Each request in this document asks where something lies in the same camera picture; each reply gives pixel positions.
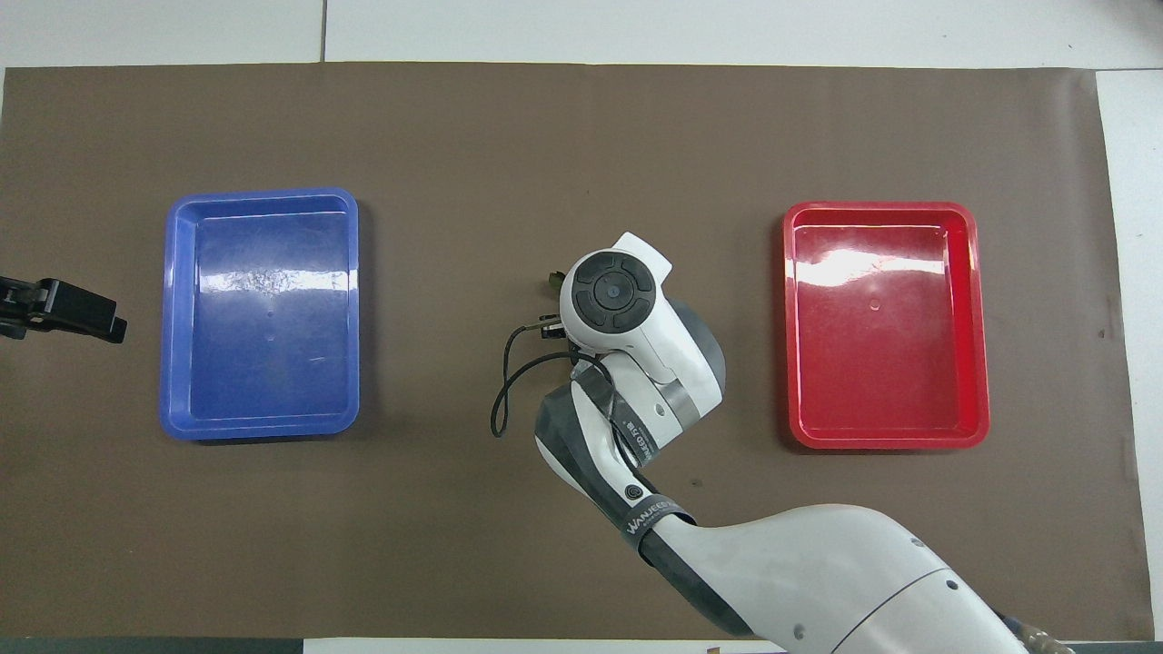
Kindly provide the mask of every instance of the brown paper surface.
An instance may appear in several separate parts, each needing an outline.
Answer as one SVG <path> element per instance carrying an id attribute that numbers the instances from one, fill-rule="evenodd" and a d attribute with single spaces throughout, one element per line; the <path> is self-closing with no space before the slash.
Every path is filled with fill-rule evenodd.
<path id="1" fill-rule="evenodd" d="M 166 211 L 314 185 L 361 204 L 359 418 L 172 440 Z M 975 213 L 983 445 L 787 443 L 769 236 L 814 199 Z M 129 332 L 0 341 L 0 632 L 718 638 L 537 454 L 564 364 L 522 379 L 507 439 L 485 425 L 508 332 L 555 311 L 545 275 L 627 229 L 726 351 L 723 404 L 645 469 L 701 524 L 863 504 L 1001 611 L 1150 637 L 1092 73 L 491 64 L 8 71 L 0 273 L 112 297 Z"/>

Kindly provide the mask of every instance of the blue tray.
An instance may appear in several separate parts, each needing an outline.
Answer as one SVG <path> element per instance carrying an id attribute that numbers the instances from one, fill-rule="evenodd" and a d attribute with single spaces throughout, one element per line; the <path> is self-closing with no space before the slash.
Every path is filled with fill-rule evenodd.
<path id="1" fill-rule="evenodd" d="M 162 426 L 181 440 L 334 434 L 359 412 L 359 234 L 342 189 L 170 209 Z"/>

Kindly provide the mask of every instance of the white robotic arm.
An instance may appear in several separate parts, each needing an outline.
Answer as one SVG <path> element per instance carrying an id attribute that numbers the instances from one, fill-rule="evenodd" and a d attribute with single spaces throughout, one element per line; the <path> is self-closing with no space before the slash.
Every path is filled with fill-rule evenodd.
<path id="1" fill-rule="evenodd" d="M 580 362 L 542 403 L 549 465 L 704 616 L 793 654 L 1022 654 L 998 616 L 926 545 L 857 506 L 699 527 L 637 469 L 722 399 L 722 351 L 662 282 L 671 264 L 633 234 L 565 276 L 561 319 Z"/>

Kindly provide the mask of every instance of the plastic tray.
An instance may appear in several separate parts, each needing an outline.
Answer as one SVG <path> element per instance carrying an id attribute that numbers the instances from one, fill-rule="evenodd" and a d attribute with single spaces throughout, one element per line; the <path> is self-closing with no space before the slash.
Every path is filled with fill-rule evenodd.
<path id="1" fill-rule="evenodd" d="M 181 440 L 334 434 L 359 412 L 358 212 L 341 189 L 170 209 L 159 413 Z"/>
<path id="2" fill-rule="evenodd" d="M 792 433 L 965 448 L 990 425 L 977 227 L 951 202 L 805 202 L 783 226 Z"/>

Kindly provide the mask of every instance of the red tray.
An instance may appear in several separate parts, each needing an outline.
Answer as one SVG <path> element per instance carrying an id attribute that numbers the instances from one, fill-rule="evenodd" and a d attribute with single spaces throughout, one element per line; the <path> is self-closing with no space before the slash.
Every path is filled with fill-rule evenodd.
<path id="1" fill-rule="evenodd" d="M 783 228 L 792 433 L 813 448 L 966 448 L 990 428 L 972 214 L 804 202 Z"/>

